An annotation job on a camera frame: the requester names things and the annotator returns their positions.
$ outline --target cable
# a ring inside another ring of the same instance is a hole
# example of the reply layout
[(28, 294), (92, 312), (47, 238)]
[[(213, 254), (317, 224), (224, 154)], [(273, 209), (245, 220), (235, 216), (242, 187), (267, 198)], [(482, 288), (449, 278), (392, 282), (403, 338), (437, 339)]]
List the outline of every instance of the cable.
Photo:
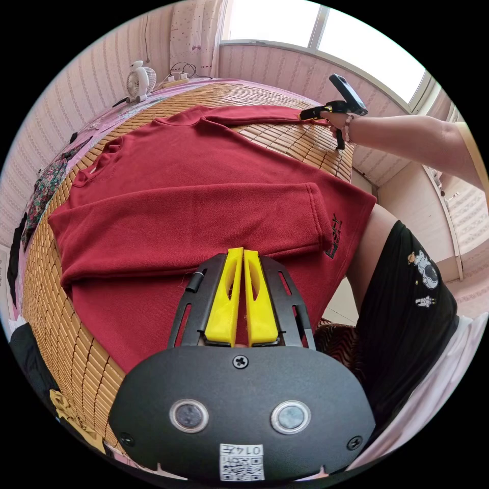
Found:
[(197, 72), (197, 68), (196, 68), (196, 66), (195, 66), (194, 64), (192, 64), (192, 63), (187, 63), (186, 61), (177, 61), (177, 62), (176, 62), (176, 63), (175, 63), (175, 64), (174, 64), (174, 65), (173, 65), (171, 68), (170, 68), (170, 73), (169, 73), (167, 76), (165, 76), (165, 77), (163, 78), (163, 80), (162, 80), (162, 81), (160, 81), (160, 82), (158, 83), (158, 85), (156, 85), (156, 86), (155, 86), (155, 88), (153, 88), (153, 90), (151, 90), (151, 92), (154, 92), (154, 91), (156, 91), (156, 90), (159, 90), (159, 87), (160, 87), (160, 86), (161, 86), (161, 85), (162, 85), (162, 84), (165, 82), (165, 80), (166, 80), (166, 79), (167, 79), (169, 76), (172, 76), (172, 75), (173, 75), (173, 68), (175, 68), (175, 66), (179, 65), (180, 63), (185, 63), (185, 64), (183, 65), (183, 68), (180, 70), (180, 73), (184, 73), (184, 72), (185, 72), (185, 68), (186, 68), (187, 66), (191, 66), (191, 67), (193, 68), (194, 72), (193, 72), (193, 73), (192, 73), (192, 74), (189, 76), (189, 78), (191, 78), (192, 76), (198, 76), (199, 78), (208, 78), (209, 80), (212, 80), (212, 79), (213, 79), (213, 78), (212, 78), (212, 76), (201, 76), (201, 75), (199, 75), (199, 74), (196, 74), (196, 72)]
[(146, 15), (146, 25), (144, 26), (144, 44), (146, 46), (146, 63), (149, 63), (148, 42), (146, 41), (146, 28), (148, 27), (148, 18), (149, 18), (149, 12)]

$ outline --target sweater sleeve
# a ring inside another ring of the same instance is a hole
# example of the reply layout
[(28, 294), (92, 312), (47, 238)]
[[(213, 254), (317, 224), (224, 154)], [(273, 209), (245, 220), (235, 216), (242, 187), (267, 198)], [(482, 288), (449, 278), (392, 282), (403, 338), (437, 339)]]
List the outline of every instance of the sweater sleeve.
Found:
[(232, 105), (226, 107), (210, 108), (196, 106), (191, 112), (171, 116), (167, 122), (174, 124), (189, 123), (189, 117), (204, 117), (210, 122), (223, 126), (241, 126), (245, 124), (319, 124), (327, 125), (326, 120), (301, 121), (301, 109), (282, 107), (277, 105)]
[(314, 183), (173, 187), (110, 197), (50, 217), (61, 284), (178, 275), (229, 248), (275, 258), (328, 250), (332, 227)]

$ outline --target screw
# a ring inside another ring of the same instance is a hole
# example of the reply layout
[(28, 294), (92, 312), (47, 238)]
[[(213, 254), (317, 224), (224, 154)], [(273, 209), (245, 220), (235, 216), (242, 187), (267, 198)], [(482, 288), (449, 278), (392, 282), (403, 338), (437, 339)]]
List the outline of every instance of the screw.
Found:
[(121, 442), (127, 447), (134, 446), (134, 438), (129, 433), (121, 433)]
[(347, 444), (348, 450), (356, 450), (363, 442), (362, 437), (353, 437)]
[(183, 404), (177, 408), (175, 417), (184, 428), (195, 428), (202, 422), (202, 411), (198, 406)]
[(248, 359), (244, 355), (238, 355), (233, 358), (233, 365), (236, 368), (246, 368), (248, 366)]
[(295, 429), (304, 422), (304, 411), (298, 406), (283, 408), (278, 415), (278, 422), (285, 429)]

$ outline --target sticker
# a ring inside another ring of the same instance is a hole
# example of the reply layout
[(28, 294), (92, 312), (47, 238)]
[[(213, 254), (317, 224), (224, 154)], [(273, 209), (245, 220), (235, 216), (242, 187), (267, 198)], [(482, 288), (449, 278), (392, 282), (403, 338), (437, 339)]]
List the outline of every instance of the sticker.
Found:
[(221, 480), (265, 480), (263, 445), (219, 445)]
[(409, 264), (413, 263), (418, 267), (418, 272), (423, 277), (423, 284), (428, 289), (434, 289), (438, 285), (437, 271), (434, 269), (434, 266), (431, 264), (430, 260), (428, 260), (428, 257), (426, 257), (421, 250), (417, 255), (413, 251), (407, 257), (407, 260)]
[(415, 302), (418, 307), (426, 307), (428, 309), (429, 306), (436, 304), (437, 300), (432, 299), (429, 295), (427, 295), (421, 299), (416, 299)]

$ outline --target window frame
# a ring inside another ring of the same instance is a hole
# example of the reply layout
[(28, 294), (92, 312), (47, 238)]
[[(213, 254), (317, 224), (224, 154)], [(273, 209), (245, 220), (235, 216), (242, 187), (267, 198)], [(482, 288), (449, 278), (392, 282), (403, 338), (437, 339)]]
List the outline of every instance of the window frame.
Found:
[(403, 100), (399, 95), (397, 95), (392, 89), (383, 84), (380, 80), (362, 70), (358, 66), (355, 66), (343, 59), (337, 58), (327, 52), (320, 51), (319, 45), (321, 43), (322, 35), (326, 27), (326, 22), (328, 20), (330, 8), (324, 5), (319, 5), (319, 10), (316, 17), (316, 22), (311, 32), (309, 38), (309, 43), (307, 47), (297, 46), (296, 44), (288, 44), (286, 42), (278, 41), (264, 41), (261, 39), (226, 39), (229, 37), (229, 24), (231, 22), (231, 11), (233, 6), (233, 0), (227, 0), (225, 5), (225, 17), (223, 26), (223, 36), (220, 41), (221, 46), (226, 45), (237, 45), (237, 46), (268, 46), (278, 49), (285, 49), (288, 51), (294, 51), (301, 54), (309, 55), (320, 60), (327, 61), (333, 65), (336, 65), (345, 70), (351, 71), (356, 76), (364, 79), (370, 84), (374, 85), (378, 90), (383, 92), (389, 98), (391, 98), (401, 109), (403, 109), (407, 114), (417, 114), (423, 104), (426, 102), (431, 90), (435, 86), (435, 79), (428, 73), (427, 70), (424, 71), (424, 75), (421, 78), (418, 88), (414, 92), (409, 102)]

